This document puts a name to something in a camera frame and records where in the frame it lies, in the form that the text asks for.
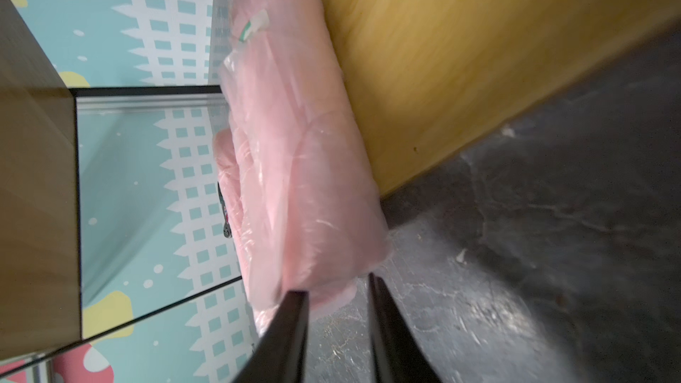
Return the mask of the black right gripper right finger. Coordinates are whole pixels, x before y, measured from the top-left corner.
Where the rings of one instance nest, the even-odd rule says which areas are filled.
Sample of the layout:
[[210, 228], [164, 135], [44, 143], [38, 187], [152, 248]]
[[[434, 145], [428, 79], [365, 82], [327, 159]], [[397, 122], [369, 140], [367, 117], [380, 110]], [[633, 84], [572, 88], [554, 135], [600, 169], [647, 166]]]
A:
[[437, 382], [383, 278], [368, 277], [368, 316], [374, 382]]

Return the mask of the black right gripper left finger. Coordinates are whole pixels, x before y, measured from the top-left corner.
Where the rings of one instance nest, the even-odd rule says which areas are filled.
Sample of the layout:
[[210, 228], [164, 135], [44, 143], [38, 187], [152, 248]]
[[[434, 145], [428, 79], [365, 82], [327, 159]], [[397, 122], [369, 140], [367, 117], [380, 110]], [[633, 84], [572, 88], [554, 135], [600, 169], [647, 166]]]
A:
[[309, 294], [287, 292], [255, 353], [233, 382], [303, 382], [309, 314]]

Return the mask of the pink trash bag roll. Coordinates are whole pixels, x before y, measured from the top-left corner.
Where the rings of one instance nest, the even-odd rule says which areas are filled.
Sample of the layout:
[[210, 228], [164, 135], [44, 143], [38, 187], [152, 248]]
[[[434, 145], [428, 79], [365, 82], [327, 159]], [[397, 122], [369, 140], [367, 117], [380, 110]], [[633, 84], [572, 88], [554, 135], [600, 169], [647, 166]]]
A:
[[[217, 185], [220, 186], [227, 207], [232, 228], [232, 240], [239, 261], [246, 298], [254, 299], [252, 282], [253, 246], [250, 222], [244, 216], [241, 200], [240, 171], [233, 143], [232, 132], [222, 129], [213, 140], [213, 152], [217, 166]], [[328, 285], [310, 292], [310, 318], [312, 320], [328, 316], [344, 307], [356, 296], [358, 285], [353, 279], [349, 282]]]
[[349, 282], [390, 251], [321, 0], [231, 0], [220, 68], [252, 231], [253, 305]]

